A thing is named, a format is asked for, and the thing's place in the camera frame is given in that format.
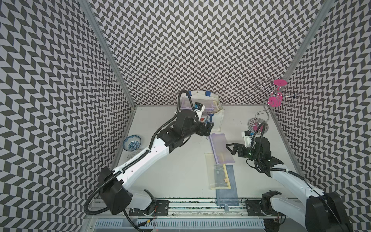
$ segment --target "checkered wall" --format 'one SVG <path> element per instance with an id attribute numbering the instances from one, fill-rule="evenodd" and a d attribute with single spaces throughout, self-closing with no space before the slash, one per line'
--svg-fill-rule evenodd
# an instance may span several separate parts
<path id="1" fill-rule="evenodd" d="M 76 0 L 0 1 L 0 230 L 78 231 L 128 113 Z"/>
<path id="2" fill-rule="evenodd" d="M 289 83 L 302 98 L 278 112 L 305 176 L 342 196 L 358 231 L 371 230 L 370 10 L 336 2 Z"/>
<path id="3" fill-rule="evenodd" d="M 181 89 L 259 104 L 282 77 L 323 0 L 90 0 L 136 104 L 175 104 Z"/>

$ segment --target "blue cloth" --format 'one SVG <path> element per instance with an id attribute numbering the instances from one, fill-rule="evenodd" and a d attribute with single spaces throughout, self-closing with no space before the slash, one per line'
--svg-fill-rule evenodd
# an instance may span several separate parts
<path id="1" fill-rule="evenodd" d="M 236 180 L 234 178 L 233 165 L 227 165 L 227 173 L 231 189 L 217 189 L 216 190 L 216 205 L 217 206 L 239 206 Z"/>

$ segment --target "pink disc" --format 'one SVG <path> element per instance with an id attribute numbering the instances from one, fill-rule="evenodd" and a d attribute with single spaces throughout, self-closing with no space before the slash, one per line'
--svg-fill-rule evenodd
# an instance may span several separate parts
<path id="1" fill-rule="evenodd" d="M 268 98 L 268 101 L 267 101 L 267 104 L 269 106 L 272 106 L 274 108 L 277 108 L 279 106 L 281 106 L 281 103 L 282 103 L 282 93 L 281 92 L 278 92 L 278 95 L 277 96 L 272 96 L 270 98 Z"/>
<path id="2" fill-rule="evenodd" d="M 287 81 L 282 80 L 282 79 L 277 79 L 277 80 L 273 81 L 273 84 L 275 84 L 277 86 L 285 86 L 285 85 L 287 85 Z"/>

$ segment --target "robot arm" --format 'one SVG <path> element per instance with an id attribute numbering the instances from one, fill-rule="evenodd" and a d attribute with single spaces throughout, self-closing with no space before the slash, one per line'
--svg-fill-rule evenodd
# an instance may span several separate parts
<path id="1" fill-rule="evenodd" d="M 227 149 L 232 155 L 238 153 L 239 157 L 253 160 L 258 172 L 277 180 L 300 201 L 288 199 L 278 191 L 269 191 L 262 194 L 260 206 L 264 214 L 280 212 L 304 226 L 308 232 L 353 231 L 338 194 L 327 194 L 307 183 L 303 177 L 290 171 L 281 160 L 272 157 L 267 138 L 260 137 L 254 140 L 251 134 L 250 131 L 242 133 L 245 145 L 227 144 Z"/>
<path id="2" fill-rule="evenodd" d="M 171 153 L 175 148 L 181 147 L 193 134 L 209 136 L 214 123 L 200 122 L 200 117 L 205 109 L 200 103 L 195 103 L 195 109 L 178 112 L 167 127 L 152 137 L 150 145 L 139 154 L 112 171 L 104 169 L 99 174 L 99 194 L 112 214 L 118 214 L 125 208 L 137 208 L 151 212 L 155 199 L 148 191 L 132 188 L 132 184 L 152 164 Z"/>

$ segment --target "blue and white bowl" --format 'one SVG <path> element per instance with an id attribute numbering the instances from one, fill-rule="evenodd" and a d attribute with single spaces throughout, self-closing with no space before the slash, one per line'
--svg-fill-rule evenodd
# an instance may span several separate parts
<path id="1" fill-rule="evenodd" d="M 139 136 L 131 135 L 124 140 L 122 147 L 125 151 L 134 151 L 139 148 L 141 143 L 142 140 Z"/>

